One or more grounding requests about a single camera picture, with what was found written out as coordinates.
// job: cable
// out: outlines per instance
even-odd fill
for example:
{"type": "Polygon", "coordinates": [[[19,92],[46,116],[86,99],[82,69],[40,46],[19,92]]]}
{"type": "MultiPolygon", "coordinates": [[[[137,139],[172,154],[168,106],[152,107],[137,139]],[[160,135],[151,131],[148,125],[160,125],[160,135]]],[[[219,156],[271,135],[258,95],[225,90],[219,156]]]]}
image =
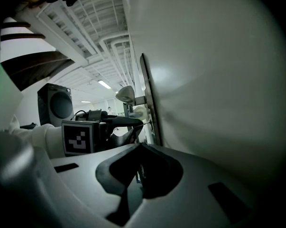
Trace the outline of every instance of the cable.
{"type": "Polygon", "coordinates": [[[72,119],[76,116],[76,114],[78,114],[79,112],[84,112],[85,114],[87,114],[85,111],[83,110],[79,110],[77,113],[74,114],[74,116],[70,119],[70,121],[72,121],[72,119]]]}

